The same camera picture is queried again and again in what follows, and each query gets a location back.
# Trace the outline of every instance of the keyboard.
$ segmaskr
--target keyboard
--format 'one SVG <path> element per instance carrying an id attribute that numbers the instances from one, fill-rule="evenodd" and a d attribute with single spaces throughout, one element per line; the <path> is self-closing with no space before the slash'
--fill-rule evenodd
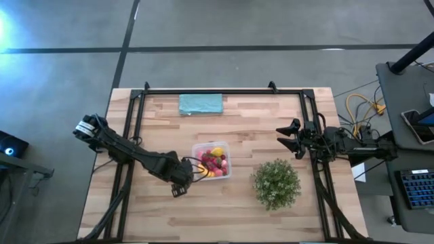
<path id="1" fill-rule="evenodd" d="M 434 207 L 434 169 L 398 171 L 397 177 L 410 209 Z"/>

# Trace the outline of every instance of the black desk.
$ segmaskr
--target black desk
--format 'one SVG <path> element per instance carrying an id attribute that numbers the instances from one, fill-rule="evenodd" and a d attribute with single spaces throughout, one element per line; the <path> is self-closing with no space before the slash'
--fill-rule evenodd
<path id="1" fill-rule="evenodd" d="M 397 224 L 409 232 L 434 234 L 434 208 L 414 209 L 407 208 L 406 200 L 399 189 L 395 172 L 404 169 L 424 169 L 434 167 L 434 152 L 398 150 L 398 158 L 387 162 L 387 170 L 392 185 L 392 207 Z"/>
<path id="2" fill-rule="evenodd" d="M 419 66 L 409 66 L 402 75 L 395 75 L 387 64 L 377 64 L 376 70 L 398 147 L 434 151 L 434 143 L 420 144 L 401 116 L 408 110 L 422 113 L 431 108 L 423 86 L 426 83 L 427 93 L 434 93 L 434 73 Z"/>

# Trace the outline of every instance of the clear plastic container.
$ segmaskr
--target clear plastic container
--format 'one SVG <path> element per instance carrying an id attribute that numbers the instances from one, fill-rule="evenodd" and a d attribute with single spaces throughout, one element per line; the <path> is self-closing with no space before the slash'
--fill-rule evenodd
<path id="1" fill-rule="evenodd" d="M 226 156 L 226 161 L 228 162 L 228 172 L 225 176 L 216 176 L 216 177 L 205 177 L 202 180 L 219 180 L 219 179 L 225 179 L 229 178 L 232 175 L 232 165 L 231 165 L 231 153 L 229 152 L 229 145 L 226 142 L 209 142 L 209 143 L 201 143 L 201 144 L 195 144 L 191 148 L 191 156 L 197 158 L 197 154 L 200 151 L 206 152 L 206 150 L 212 150 L 216 147 L 223 148 L 223 154 Z M 199 161 L 192 159 L 191 163 L 198 165 L 200 164 Z M 193 168 L 193 172 L 200 171 L 196 167 Z M 195 174 L 195 180 L 203 177 L 203 174 Z"/>

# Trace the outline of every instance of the concrete floor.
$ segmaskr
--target concrete floor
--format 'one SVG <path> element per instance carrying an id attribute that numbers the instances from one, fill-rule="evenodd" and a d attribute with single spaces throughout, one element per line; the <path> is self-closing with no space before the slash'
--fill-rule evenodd
<path id="1" fill-rule="evenodd" d="M 0 49 L 121 47 L 133 0 L 2 0 Z M 422 0 L 142 0 L 130 46 L 418 43 L 434 19 Z M 328 86 L 335 94 L 376 80 L 375 64 L 406 49 L 128 54 L 120 87 Z M 27 158 L 54 167 L 28 196 L 15 243 L 77 236 L 95 154 L 74 139 L 84 114 L 104 115 L 119 54 L 1 54 L 0 129 L 31 144 Z M 434 52 L 420 61 L 434 60 Z M 358 89 L 369 98 L 378 83 Z M 338 112 L 349 117 L 345 95 Z M 359 101 L 351 103 L 351 108 Z M 387 115 L 371 121 L 384 133 Z M 387 198 L 360 195 L 370 236 L 431 243 L 392 228 Z"/>

